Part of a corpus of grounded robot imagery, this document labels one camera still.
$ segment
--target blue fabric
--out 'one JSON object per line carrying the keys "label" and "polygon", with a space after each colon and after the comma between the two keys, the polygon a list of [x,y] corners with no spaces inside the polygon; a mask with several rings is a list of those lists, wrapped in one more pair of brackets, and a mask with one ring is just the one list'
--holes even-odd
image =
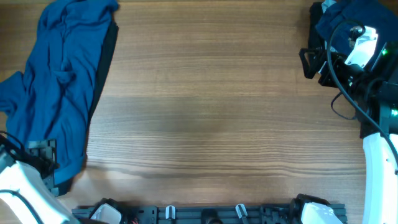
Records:
{"label": "blue fabric", "polygon": [[88,112],[104,37],[119,5],[115,0],[59,0],[40,17],[25,67],[0,83],[7,131],[28,141],[57,140],[55,184],[79,173]]}
{"label": "blue fabric", "polygon": [[[333,28],[345,19],[361,21],[379,34],[376,51],[368,64],[375,62],[386,42],[398,40],[398,18],[377,0],[341,0],[326,10],[315,28],[322,38],[329,41]],[[339,53],[349,55],[352,51],[348,41],[351,28],[349,24],[343,26],[333,39],[332,46]]]}

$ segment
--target wood grain surface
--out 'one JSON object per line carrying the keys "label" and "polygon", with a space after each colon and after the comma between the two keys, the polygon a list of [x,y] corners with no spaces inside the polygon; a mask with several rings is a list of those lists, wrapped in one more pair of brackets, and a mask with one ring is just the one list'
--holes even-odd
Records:
{"label": "wood grain surface", "polygon": [[[122,2],[116,50],[68,208],[288,203],[364,207],[359,123],[304,78],[312,1]],[[0,81],[24,64],[45,4],[0,5]],[[343,114],[353,109],[336,102]],[[0,114],[0,129],[6,116]],[[19,223],[0,203],[0,223]]]}

